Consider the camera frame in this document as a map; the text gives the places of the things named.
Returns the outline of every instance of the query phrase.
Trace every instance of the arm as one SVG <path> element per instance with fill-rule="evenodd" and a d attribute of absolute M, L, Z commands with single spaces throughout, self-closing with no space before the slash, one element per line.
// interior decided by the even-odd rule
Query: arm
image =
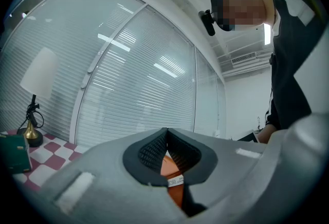
<path fill-rule="evenodd" d="M 260 143 L 266 144 L 268 142 L 269 138 L 271 137 L 271 135 L 275 131 L 277 131 L 281 128 L 278 112 L 277 112 L 277 109 L 276 109 L 276 106 L 275 106 L 274 100 L 273 100 L 273 91 L 271 91 L 271 97 L 269 100 L 269 108 L 265 115 L 265 123 L 266 123 L 265 127 L 257 135 L 257 138 Z"/>

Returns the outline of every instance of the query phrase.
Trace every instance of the air vent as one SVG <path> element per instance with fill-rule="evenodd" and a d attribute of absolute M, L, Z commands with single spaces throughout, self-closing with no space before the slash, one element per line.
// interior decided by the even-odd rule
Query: air vent
<path fill-rule="evenodd" d="M 242 55 L 240 57 L 236 57 L 234 59 L 231 60 L 232 65 L 236 65 L 236 64 L 240 64 L 242 62 L 247 62 L 247 61 L 252 61 L 256 59 L 256 53 L 252 52 L 246 55 Z"/>

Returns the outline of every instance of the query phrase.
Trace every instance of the gold lamp base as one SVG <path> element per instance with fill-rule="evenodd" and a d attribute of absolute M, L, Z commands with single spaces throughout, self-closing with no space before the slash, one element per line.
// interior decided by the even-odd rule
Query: gold lamp base
<path fill-rule="evenodd" d="M 21 128 L 18 132 L 18 135 L 23 135 L 27 142 L 29 143 L 30 147 L 38 147 L 43 143 L 43 136 L 42 134 L 35 130 L 32 123 L 28 122 L 27 128 Z"/>

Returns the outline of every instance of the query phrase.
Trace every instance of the checkered tablecloth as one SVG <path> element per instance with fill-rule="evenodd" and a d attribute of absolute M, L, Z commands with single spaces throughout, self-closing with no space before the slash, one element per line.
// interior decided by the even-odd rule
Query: checkered tablecloth
<path fill-rule="evenodd" d="M 38 131 L 43 134 L 43 144 L 39 147 L 30 147 L 29 149 L 32 170 L 27 173 L 13 175 L 24 186 L 35 191 L 38 191 L 43 183 L 56 171 L 88 150 L 86 147 L 56 138 L 41 129 L 38 129 Z M 14 135 L 16 132 L 17 130 L 9 130 L 2 132 L 2 134 Z"/>

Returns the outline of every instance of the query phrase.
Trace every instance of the table lamp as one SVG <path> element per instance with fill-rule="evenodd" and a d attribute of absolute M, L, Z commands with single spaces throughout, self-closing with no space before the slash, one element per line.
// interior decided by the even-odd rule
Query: table lamp
<path fill-rule="evenodd" d="M 26 137 L 30 147 L 38 147 L 43 143 L 42 134 L 35 130 L 38 127 L 38 123 L 35 120 L 33 113 L 39 113 L 36 111 L 40 108 L 39 104 L 35 104 L 35 98 L 43 97 L 49 99 L 51 95 L 52 85 L 54 77 L 59 65 L 58 57 L 48 48 L 43 48 L 38 55 L 34 58 L 31 65 L 25 72 L 20 85 L 33 94 L 31 104 L 27 107 L 26 119 L 23 124 L 28 120 L 26 128 L 21 128 L 23 124 L 17 131 L 17 134 L 23 134 Z"/>

